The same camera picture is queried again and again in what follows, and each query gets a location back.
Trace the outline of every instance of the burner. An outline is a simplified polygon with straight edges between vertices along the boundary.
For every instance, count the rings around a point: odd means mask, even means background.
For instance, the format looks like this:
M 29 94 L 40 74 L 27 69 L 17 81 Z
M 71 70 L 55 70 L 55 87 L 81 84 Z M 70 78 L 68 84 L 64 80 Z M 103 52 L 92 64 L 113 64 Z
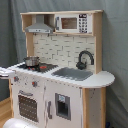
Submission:
M 39 63 L 39 65 L 36 66 L 26 66 L 26 64 L 22 64 L 18 66 L 19 68 L 23 68 L 30 71 L 36 71 L 36 72 L 47 72 L 55 67 L 58 67 L 57 65 L 52 64 L 46 64 L 46 63 Z

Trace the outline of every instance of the cabinet handle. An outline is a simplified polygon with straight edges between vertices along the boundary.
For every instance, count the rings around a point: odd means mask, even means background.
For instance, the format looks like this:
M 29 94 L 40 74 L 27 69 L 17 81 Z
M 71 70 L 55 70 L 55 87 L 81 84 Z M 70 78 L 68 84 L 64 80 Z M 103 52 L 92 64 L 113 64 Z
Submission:
M 48 102 L 47 113 L 48 113 L 49 119 L 52 119 L 52 115 L 50 115 L 50 107 L 51 107 L 51 101 Z
M 32 93 L 26 93 L 26 92 L 24 92 L 22 90 L 20 90 L 19 93 L 22 94 L 22 95 L 25 95 L 25 96 L 33 96 Z
M 56 27 L 56 30 L 59 30 L 59 27 L 57 26 L 57 21 L 59 20 L 59 17 L 56 17 L 56 22 L 55 22 L 55 27 Z

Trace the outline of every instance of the toy kitchen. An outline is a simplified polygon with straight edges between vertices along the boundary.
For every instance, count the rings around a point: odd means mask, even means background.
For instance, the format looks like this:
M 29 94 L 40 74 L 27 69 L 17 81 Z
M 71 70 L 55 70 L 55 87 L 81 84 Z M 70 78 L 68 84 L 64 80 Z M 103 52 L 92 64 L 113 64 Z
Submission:
M 102 10 L 21 13 L 25 62 L 0 68 L 12 117 L 3 128 L 105 128 Z

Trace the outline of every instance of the knob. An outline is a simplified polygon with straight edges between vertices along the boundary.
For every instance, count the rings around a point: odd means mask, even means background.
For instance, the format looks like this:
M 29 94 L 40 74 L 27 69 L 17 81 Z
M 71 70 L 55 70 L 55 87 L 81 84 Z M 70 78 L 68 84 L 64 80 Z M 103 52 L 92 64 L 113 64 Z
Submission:
M 33 87 L 37 87 L 37 82 L 36 81 L 33 81 L 32 82 L 32 85 L 33 85 Z
M 17 82 L 19 80 L 18 76 L 14 77 L 14 82 Z

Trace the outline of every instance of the white cabinet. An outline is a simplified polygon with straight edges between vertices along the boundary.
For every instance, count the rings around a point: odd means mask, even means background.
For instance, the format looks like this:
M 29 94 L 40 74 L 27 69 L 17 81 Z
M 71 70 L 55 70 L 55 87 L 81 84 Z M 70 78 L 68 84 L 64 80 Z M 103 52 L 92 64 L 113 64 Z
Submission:
M 82 128 L 81 89 L 47 81 L 45 90 L 45 127 Z

